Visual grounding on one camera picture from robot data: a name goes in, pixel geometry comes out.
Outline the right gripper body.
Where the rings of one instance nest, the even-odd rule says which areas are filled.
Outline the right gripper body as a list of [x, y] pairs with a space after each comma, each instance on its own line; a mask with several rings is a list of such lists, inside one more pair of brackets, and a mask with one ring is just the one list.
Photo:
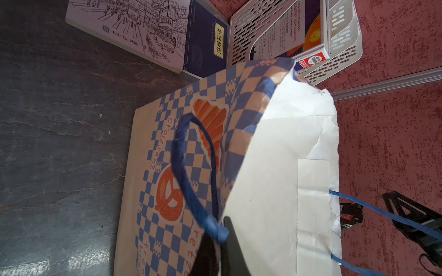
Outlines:
[[363, 206], [360, 204], [340, 204], [340, 225], [341, 230], [349, 229], [363, 223]]

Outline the blue checkered paper bag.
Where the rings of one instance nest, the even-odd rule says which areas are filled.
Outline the blue checkered paper bag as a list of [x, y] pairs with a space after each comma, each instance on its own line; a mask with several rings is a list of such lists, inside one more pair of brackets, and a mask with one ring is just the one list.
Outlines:
[[342, 259], [337, 110], [289, 58], [242, 62], [138, 108], [116, 276], [189, 276], [231, 218], [251, 276], [375, 271]]

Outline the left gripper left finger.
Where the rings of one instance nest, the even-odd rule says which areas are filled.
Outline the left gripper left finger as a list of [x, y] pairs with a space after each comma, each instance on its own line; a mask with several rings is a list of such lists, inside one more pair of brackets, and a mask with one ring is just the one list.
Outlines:
[[219, 261], [216, 257], [215, 243], [213, 239], [204, 233], [201, 244], [192, 266], [190, 276], [217, 276]]

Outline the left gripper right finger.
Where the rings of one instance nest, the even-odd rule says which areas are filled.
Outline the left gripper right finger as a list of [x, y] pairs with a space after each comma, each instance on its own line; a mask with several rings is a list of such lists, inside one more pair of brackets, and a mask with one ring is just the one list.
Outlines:
[[225, 216], [223, 219], [223, 225], [227, 228], [229, 234], [226, 242], [221, 245], [221, 275], [251, 276], [231, 218]]

